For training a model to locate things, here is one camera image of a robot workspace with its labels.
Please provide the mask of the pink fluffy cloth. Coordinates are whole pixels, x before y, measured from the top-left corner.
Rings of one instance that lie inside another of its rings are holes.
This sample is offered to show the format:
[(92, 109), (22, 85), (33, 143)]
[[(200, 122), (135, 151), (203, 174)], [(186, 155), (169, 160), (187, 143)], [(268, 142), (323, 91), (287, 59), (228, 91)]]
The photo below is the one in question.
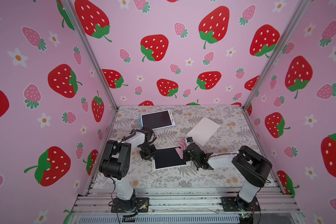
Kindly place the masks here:
[(183, 153), (187, 149), (187, 142), (185, 138), (180, 138), (178, 141), (178, 147), (175, 148), (177, 154), (179, 155), (180, 159), (183, 160)]

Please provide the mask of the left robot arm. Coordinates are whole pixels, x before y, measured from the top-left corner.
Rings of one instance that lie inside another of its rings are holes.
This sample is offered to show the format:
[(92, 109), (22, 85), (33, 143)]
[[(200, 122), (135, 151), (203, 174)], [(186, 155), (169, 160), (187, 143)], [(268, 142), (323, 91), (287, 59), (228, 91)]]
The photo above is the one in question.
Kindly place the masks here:
[(129, 201), (134, 195), (134, 189), (125, 178), (129, 171), (131, 150), (139, 148), (143, 160), (151, 161), (157, 151), (154, 146), (155, 133), (147, 126), (133, 129), (121, 141), (107, 141), (99, 162), (99, 172), (114, 181), (117, 198)]

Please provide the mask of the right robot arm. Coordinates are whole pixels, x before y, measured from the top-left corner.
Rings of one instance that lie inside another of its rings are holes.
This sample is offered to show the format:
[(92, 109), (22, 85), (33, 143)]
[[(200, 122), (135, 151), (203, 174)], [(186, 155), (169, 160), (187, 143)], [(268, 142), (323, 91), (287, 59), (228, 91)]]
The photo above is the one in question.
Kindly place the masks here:
[(179, 148), (181, 159), (191, 161), (197, 169), (215, 170), (236, 168), (245, 178), (237, 197), (237, 203), (251, 203), (261, 188), (268, 182), (272, 163), (248, 146), (242, 146), (237, 153), (205, 153), (194, 142), (185, 149)]

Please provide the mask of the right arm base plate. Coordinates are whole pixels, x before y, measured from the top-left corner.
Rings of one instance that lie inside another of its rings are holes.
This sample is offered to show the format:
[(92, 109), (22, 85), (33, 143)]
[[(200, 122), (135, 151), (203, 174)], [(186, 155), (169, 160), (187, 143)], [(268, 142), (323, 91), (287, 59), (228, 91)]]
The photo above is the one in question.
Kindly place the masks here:
[(256, 197), (251, 202), (246, 202), (239, 196), (221, 197), (221, 203), (225, 212), (256, 212), (261, 211)]

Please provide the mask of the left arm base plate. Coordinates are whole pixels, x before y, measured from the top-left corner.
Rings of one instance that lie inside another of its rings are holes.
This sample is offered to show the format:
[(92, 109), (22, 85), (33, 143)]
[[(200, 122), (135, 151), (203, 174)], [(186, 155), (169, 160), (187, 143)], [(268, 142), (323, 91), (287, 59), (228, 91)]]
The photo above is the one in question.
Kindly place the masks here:
[(114, 198), (113, 206), (111, 207), (111, 213), (142, 213), (148, 212), (148, 208), (148, 197), (133, 197), (130, 200)]

